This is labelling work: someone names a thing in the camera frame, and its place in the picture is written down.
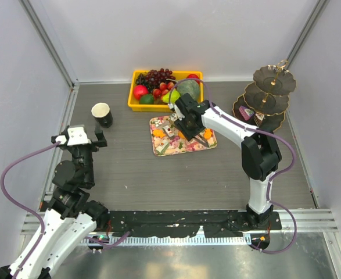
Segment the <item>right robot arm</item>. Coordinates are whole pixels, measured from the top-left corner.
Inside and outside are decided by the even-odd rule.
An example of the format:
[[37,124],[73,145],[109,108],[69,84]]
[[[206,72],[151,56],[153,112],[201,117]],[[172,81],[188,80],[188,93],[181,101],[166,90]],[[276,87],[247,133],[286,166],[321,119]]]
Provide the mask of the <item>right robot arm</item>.
[[199,103],[189,94],[179,97],[168,107],[176,114],[174,125],[187,140],[195,139],[208,128],[240,147],[242,169],[250,181],[246,221],[254,229],[266,225],[273,211],[270,179],[282,159],[272,134],[256,130],[208,100]]

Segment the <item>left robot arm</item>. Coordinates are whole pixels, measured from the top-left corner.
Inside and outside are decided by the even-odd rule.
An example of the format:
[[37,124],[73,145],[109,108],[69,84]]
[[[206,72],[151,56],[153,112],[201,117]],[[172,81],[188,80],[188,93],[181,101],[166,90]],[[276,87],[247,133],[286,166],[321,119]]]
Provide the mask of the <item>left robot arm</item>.
[[95,126],[95,136],[96,140],[90,140],[80,125],[67,126],[51,138],[50,147],[67,150],[71,159],[55,167],[55,189],[44,215],[28,210],[40,226],[21,255],[12,264],[0,267],[0,278],[52,278],[88,234],[108,226],[108,209],[89,200],[87,192],[95,185],[92,155],[107,146],[99,124]]

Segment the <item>metal serving tongs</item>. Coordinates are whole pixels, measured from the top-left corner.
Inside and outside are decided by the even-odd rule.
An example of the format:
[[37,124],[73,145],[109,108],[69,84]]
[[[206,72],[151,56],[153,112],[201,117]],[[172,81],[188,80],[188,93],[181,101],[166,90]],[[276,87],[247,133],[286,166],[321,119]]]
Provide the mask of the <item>metal serving tongs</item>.
[[212,136],[209,140],[204,139],[203,134],[204,134],[204,132],[202,132],[202,133],[196,135],[195,137],[193,137],[193,139],[194,139],[196,142],[198,142],[198,143],[200,143],[201,145],[203,145],[205,148],[210,148],[210,147],[213,146],[214,143],[215,143],[215,140],[214,140],[214,133],[213,133],[213,136]]

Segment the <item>floral serving tray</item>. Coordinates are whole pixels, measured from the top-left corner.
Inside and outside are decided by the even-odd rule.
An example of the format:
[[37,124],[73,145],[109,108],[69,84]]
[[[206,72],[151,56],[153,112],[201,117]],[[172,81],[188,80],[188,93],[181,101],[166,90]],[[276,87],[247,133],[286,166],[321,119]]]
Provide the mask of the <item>floral serving tray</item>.
[[[150,127],[150,135],[152,140],[152,149],[155,156],[170,156],[170,155],[177,155],[181,153],[190,153],[190,152],[197,152],[215,148],[217,146],[217,140],[214,131],[214,140],[215,143],[210,148],[205,148],[200,143],[196,142],[194,139],[188,141],[185,139],[183,134],[175,127],[174,122],[170,121],[170,116],[162,116],[162,117],[155,117],[150,119],[149,127]],[[175,134],[174,139],[169,139],[168,136],[164,136],[163,138],[155,137],[153,135],[154,130],[163,130],[164,126],[170,126]],[[161,142],[169,142],[169,146],[165,153],[159,155],[156,152],[156,148],[159,146]]]

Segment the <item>chocolate cake slice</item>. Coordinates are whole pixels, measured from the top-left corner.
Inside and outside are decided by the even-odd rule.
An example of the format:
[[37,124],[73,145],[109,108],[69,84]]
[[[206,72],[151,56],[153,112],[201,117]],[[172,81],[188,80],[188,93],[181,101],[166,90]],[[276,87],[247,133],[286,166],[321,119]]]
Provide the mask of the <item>chocolate cake slice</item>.
[[265,115],[261,113],[255,113],[254,114],[254,122],[258,127],[260,127],[265,119]]

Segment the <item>green white cake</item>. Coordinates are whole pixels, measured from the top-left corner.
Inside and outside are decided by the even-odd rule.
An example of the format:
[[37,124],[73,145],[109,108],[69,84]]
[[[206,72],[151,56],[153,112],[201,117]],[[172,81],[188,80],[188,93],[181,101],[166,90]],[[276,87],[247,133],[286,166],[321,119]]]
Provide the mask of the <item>green white cake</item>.
[[167,150],[168,146],[169,146],[169,142],[161,142],[159,144],[159,146],[156,148],[156,152],[159,155],[161,155],[161,154],[165,153],[165,151]]

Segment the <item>yellow plastic fruit bin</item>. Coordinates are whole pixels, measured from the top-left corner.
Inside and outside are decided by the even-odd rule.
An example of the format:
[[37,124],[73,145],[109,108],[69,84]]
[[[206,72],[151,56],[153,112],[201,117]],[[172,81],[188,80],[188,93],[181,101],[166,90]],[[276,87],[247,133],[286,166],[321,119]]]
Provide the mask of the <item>yellow plastic fruit bin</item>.
[[[155,102],[153,105],[140,105],[139,101],[135,99],[133,96],[133,90],[136,87],[135,85],[135,80],[139,76],[140,73],[144,73],[149,70],[134,70],[132,74],[132,81],[131,81],[131,87],[130,87],[130,92],[128,96],[128,106],[135,112],[169,112],[170,109],[168,108],[168,105],[164,102],[161,101],[160,99],[155,99]],[[175,81],[176,83],[178,80],[185,79],[187,75],[189,74],[197,74],[200,79],[203,78],[203,73],[201,71],[172,71],[173,75],[175,76]]]

